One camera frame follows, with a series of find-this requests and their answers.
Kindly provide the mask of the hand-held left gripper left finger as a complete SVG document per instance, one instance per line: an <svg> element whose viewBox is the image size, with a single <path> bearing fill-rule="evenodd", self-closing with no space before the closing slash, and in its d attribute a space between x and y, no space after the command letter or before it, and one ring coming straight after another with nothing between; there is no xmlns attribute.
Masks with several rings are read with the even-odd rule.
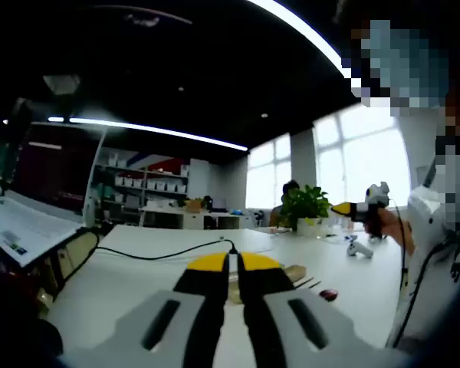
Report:
<svg viewBox="0 0 460 368"><path fill-rule="evenodd" d="M121 317L111 337L61 357L67 367L211 367L225 319L229 254L190 262L170 291Z"/></svg>

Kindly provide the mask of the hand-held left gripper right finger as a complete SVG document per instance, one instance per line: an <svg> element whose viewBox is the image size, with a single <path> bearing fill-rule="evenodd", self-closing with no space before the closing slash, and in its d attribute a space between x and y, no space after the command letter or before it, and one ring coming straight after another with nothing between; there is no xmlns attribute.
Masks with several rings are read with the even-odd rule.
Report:
<svg viewBox="0 0 460 368"><path fill-rule="evenodd" d="M279 263L237 257L243 317L259 367L405 367L409 358L358 337L353 321L322 297L296 288Z"/></svg>

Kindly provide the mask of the person's right hand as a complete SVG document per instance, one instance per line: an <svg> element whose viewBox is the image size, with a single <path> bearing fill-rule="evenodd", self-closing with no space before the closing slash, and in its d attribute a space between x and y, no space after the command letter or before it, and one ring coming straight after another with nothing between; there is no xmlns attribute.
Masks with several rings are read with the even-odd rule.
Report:
<svg viewBox="0 0 460 368"><path fill-rule="evenodd" d="M381 233L393 238L400 246L404 246L406 230L402 219L388 209L379 209L378 215Z"/></svg>

